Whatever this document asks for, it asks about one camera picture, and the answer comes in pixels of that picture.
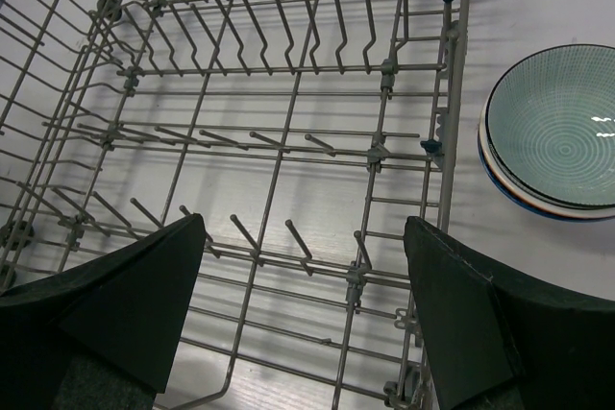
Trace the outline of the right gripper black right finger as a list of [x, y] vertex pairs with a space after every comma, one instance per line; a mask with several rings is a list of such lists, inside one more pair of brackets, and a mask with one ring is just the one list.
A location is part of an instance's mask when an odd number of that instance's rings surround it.
[[419, 217], [404, 248], [442, 409], [611, 409], [614, 303], [530, 276]]

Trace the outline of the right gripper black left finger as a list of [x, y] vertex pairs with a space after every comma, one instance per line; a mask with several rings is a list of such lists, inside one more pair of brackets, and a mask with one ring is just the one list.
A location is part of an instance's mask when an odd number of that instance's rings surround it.
[[4, 409], [150, 409], [166, 390], [206, 241], [189, 214], [1, 296]]

